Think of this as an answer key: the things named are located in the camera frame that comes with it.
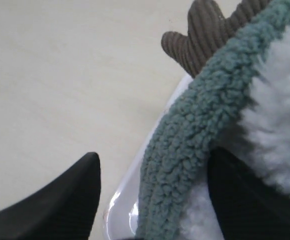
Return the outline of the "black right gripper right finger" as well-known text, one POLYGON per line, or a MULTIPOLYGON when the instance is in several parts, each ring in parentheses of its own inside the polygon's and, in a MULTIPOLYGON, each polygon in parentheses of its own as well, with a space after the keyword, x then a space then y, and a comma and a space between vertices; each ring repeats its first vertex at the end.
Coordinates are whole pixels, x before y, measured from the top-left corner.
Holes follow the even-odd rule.
POLYGON ((209 197, 226 240, 290 240, 290 198, 218 147, 207 164, 209 197))

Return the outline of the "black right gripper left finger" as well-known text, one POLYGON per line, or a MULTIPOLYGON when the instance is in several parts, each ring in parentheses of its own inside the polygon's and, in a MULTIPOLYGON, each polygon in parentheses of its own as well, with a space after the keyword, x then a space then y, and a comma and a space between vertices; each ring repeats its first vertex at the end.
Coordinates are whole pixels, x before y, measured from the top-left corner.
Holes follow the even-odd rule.
POLYGON ((87 240, 100 195, 100 158, 88 152, 36 193, 0 210, 0 240, 87 240))

